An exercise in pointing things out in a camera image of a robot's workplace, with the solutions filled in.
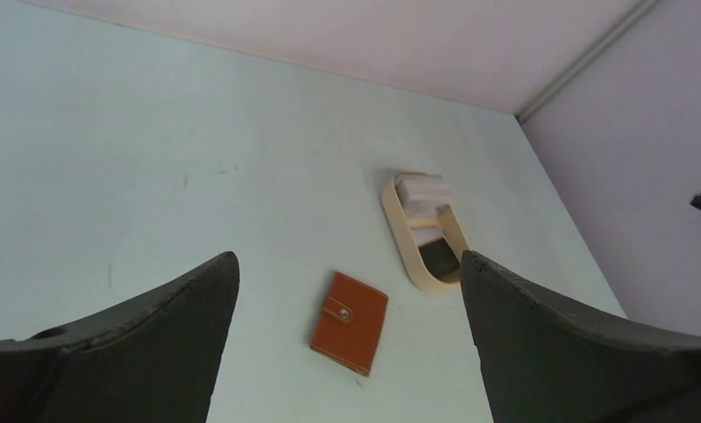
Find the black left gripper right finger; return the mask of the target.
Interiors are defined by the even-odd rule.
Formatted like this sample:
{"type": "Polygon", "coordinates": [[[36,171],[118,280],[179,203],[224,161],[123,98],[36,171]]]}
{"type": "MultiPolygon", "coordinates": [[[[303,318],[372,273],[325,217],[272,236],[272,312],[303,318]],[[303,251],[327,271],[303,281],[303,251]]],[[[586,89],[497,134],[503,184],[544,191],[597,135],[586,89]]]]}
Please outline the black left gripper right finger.
{"type": "Polygon", "coordinates": [[[475,251],[461,291],[497,422],[701,422],[701,337],[611,315],[475,251]]]}

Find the brown leather card holder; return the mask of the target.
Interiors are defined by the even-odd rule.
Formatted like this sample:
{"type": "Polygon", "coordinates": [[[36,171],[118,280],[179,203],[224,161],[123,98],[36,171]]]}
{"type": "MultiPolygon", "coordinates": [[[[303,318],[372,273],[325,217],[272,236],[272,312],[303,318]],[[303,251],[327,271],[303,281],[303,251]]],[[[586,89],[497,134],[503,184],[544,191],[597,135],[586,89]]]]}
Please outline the brown leather card holder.
{"type": "Polygon", "coordinates": [[[310,348],[368,377],[386,318],[388,296],[341,272],[333,275],[320,305],[310,348]]]}

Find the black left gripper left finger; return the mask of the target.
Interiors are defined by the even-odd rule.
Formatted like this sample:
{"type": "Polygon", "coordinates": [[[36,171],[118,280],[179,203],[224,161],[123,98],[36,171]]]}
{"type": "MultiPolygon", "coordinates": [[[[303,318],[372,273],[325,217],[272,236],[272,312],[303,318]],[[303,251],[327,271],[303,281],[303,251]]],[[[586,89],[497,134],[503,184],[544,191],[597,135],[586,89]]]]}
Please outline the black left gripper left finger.
{"type": "Polygon", "coordinates": [[[204,422],[240,288],[225,252],[25,340],[0,340],[0,422],[204,422]]]}

